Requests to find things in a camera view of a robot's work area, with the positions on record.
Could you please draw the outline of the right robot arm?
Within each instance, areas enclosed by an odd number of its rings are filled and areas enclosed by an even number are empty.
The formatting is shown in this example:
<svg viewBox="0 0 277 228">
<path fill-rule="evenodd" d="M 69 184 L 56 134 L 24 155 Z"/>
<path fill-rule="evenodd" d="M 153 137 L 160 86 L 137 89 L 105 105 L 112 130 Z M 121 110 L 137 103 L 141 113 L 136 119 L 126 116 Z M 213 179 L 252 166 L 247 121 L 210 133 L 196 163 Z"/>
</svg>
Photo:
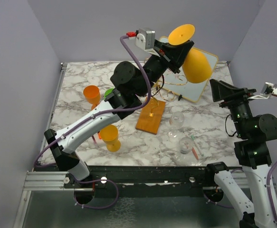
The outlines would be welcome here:
<svg viewBox="0 0 277 228">
<path fill-rule="evenodd" d="M 239 142 L 234 143 L 235 155 L 246 175 L 252 199 L 248 199 L 234 181 L 232 172 L 223 162 L 211 163 L 204 174 L 208 185 L 220 187 L 239 219 L 241 228 L 277 228 L 277 194 L 267 142 L 277 139 L 277 118 L 272 114 L 253 116 L 249 102 L 277 97 L 277 85 L 266 82 L 261 94 L 255 89 L 237 88 L 224 81 L 210 80 L 212 99 L 227 108 L 234 122 Z"/>
</svg>

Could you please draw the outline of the yellow framed whiteboard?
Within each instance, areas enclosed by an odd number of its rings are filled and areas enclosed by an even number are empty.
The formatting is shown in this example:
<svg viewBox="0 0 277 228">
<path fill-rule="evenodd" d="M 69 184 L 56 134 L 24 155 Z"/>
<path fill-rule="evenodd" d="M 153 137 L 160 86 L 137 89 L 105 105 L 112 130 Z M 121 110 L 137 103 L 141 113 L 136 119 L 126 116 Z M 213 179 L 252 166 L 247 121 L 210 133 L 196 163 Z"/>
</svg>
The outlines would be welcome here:
<svg viewBox="0 0 277 228">
<path fill-rule="evenodd" d="M 192 47 L 180 73 L 174 74 L 170 70 L 164 73 L 163 89 L 174 97 L 198 102 L 218 60 L 216 55 Z"/>
</svg>

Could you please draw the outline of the white green marker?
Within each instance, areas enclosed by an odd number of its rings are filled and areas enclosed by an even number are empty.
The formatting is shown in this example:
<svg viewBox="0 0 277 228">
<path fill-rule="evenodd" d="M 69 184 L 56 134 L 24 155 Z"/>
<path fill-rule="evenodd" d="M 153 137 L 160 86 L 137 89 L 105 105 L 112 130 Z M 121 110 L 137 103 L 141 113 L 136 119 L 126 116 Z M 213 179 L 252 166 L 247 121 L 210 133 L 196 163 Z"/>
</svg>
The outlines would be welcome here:
<svg viewBox="0 0 277 228">
<path fill-rule="evenodd" d="M 195 147 L 197 148 L 199 154 L 203 157 L 203 156 L 204 156 L 204 153 L 201 151 L 201 149 L 200 149 L 200 147 L 199 147 L 199 145 L 198 145 L 198 143 L 197 143 L 197 141 L 195 140 L 195 137 L 194 137 L 193 135 L 191 135 L 191 139 L 192 139 L 192 141 L 193 141 Z"/>
</svg>

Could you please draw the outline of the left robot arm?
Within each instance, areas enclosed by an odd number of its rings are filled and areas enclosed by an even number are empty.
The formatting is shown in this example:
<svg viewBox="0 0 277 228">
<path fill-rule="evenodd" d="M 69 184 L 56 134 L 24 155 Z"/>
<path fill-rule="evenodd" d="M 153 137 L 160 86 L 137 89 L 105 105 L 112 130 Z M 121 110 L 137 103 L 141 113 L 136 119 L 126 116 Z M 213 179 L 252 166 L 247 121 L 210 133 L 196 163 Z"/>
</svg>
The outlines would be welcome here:
<svg viewBox="0 0 277 228">
<path fill-rule="evenodd" d="M 82 161 L 76 149 L 88 138 L 100 132 L 105 127 L 123 120 L 134 111 L 146 106 L 140 97 L 151 98 L 151 88 L 170 69 L 180 72 L 194 42 L 188 40 L 180 45 L 171 45 L 155 41 L 155 55 L 151 55 L 145 65 L 141 65 L 130 48 L 121 37 L 121 43 L 130 54 L 134 63 L 123 61 L 119 63 L 110 80 L 113 91 L 106 96 L 92 111 L 68 127 L 54 131 L 48 129 L 44 136 L 60 171 L 67 171 L 74 176 L 76 184 L 87 187 L 91 183 L 88 166 Z"/>
</svg>

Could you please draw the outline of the yellow plastic wine glass front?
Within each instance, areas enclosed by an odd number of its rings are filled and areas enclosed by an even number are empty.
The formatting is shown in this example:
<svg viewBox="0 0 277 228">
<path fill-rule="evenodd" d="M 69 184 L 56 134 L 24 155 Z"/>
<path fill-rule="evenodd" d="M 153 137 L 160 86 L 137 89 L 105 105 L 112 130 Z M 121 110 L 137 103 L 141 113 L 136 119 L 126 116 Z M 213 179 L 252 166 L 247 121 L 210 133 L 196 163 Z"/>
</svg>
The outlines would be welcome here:
<svg viewBox="0 0 277 228">
<path fill-rule="evenodd" d="M 118 129 L 114 125 L 108 125 L 100 131 L 100 136 L 105 142 L 108 151 L 116 152 L 120 149 L 121 143 L 118 139 Z"/>
</svg>

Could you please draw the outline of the clear wine glass front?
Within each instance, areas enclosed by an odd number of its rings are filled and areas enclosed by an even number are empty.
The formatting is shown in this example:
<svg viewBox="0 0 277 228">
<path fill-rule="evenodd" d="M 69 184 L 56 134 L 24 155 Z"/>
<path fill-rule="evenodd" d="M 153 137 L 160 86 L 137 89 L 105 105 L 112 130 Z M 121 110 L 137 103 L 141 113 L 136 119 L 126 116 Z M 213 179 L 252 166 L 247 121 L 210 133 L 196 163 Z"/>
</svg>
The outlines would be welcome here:
<svg viewBox="0 0 277 228">
<path fill-rule="evenodd" d="M 180 165 L 187 165 L 189 161 L 189 154 L 193 149 L 193 141 L 189 137 L 183 137 L 179 140 L 178 151 L 175 158 Z"/>
</svg>

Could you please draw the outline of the clear wine glass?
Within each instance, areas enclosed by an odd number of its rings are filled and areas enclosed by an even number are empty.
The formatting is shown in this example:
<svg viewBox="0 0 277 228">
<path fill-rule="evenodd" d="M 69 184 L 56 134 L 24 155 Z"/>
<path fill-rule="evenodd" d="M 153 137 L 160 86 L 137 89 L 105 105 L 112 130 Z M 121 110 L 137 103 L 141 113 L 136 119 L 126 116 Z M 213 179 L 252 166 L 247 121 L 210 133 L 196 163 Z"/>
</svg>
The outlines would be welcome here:
<svg viewBox="0 0 277 228">
<path fill-rule="evenodd" d="M 189 154 L 193 149 L 193 141 L 189 137 L 183 137 L 179 140 L 178 151 L 175 158 L 180 165 L 187 165 L 189 161 Z"/>
<path fill-rule="evenodd" d="M 182 112 L 174 112 L 170 119 L 170 131 L 168 132 L 168 136 L 171 138 L 175 138 L 178 135 L 179 129 L 183 126 L 184 123 L 184 114 Z"/>
</svg>

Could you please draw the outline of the black front rail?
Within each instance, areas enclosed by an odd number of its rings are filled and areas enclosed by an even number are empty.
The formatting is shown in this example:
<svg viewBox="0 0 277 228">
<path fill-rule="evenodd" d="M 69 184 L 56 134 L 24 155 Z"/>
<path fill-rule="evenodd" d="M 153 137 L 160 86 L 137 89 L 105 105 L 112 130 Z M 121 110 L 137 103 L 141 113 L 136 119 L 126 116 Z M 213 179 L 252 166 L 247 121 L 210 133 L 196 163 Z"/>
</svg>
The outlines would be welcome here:
<svg viewBox="0 0 277 228">
<path fill-rule="evenodd" d="M 82 181 L 57 167 L 28 172 L 26 189 L 74 191 L 81 197 L 152 198 L 203 197 L 213 201 L 224 197 L 223 191 L 208 176 L 206 167 L 90 166 L 91 174 Z"/>
</svg>

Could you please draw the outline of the yellow plastic wine glass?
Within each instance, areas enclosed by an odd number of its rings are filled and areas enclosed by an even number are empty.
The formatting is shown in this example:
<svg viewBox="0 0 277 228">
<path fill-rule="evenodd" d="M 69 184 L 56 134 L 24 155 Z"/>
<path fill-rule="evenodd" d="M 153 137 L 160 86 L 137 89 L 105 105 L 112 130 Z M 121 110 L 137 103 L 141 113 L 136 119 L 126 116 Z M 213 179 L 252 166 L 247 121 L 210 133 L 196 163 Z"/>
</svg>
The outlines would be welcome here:
<svg viewBox="0 0 277 228">
<path fill-rule="evenodd" d="M 105 142 L 108 151 L 116 152 L 120 149 L 121 143 L 118 139 L 118 129 L 114 125 L 108 125 L 100 131 L 100 136 Z"/>
<path fill-rule="evenodd" d="M 168 36 L 168 43 L 171 45 L 181 45 L 191 40 L 195 33 L 195 27 L 192 24 L 184 24 L 175 28 Z M 212 74 L 210 64 L 205 55 L 192 47 L 189 51 L 182 69 L 188 82 L 201 83 L 208 80 Z"/>
</svg>

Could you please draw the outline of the green plastic wine glass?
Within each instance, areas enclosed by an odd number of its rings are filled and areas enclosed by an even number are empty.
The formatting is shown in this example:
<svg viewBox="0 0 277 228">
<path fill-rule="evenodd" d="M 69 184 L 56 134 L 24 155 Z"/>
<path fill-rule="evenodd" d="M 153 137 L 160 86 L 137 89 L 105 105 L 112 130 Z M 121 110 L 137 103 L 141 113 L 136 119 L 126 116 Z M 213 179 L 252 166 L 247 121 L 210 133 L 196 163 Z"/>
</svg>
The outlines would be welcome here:
<svg viewBox="0 0 277 228">
<path fill-rule="evenodd" d="M 106 90 L 105 93 L 104 93 L 104 99 L 106 99 L 107 96 L 108 96 L 110 93 L 113 92 L 113 90 L 114 90 L 114 88 L 110 88 L 110 89 Z"/>
</svg>

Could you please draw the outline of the orange plastic wine glass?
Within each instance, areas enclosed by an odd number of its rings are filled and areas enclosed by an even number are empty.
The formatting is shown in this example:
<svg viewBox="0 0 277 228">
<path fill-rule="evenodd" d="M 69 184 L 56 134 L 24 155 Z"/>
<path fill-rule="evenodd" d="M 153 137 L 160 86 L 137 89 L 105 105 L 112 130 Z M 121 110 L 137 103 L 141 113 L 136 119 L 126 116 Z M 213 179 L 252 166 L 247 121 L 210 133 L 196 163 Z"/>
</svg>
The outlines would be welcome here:
<svg viewBox="0 0 277 228">
<path fill-rule="evenodd" d="M 83 90 L 86 100 L 92 105 L 91 109 L 95 109 L 100 103 L 100 91 L 95 85 L 89 85 Z"/>
</svg>

